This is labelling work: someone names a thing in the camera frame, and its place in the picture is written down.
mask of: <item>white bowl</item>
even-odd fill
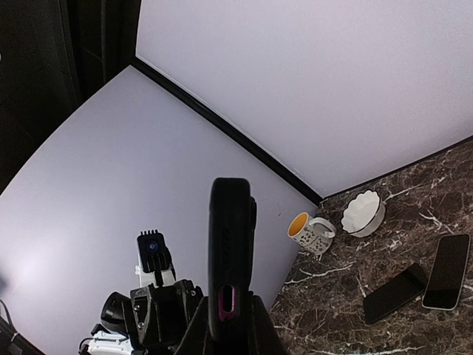
[[[351,200],[344,210],[341,220],[343,230],[354,237],[367,237],[381,225],[385,212],[378,193],[368,190]]]

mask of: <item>brown marble surface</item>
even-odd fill
[[[386,203],[381,227],[365,238],[341,229],[355,196],[377,191]],[[444,234],[473,235],[473,141],[388,177],[327,199],[319,216],[338,228],[320,258],[301,250],[271,309],[290,354],[473,354],[473,256],[453,311],[422,307],[421,297],[374,325],[363,297],[412,263],[426,276]]]

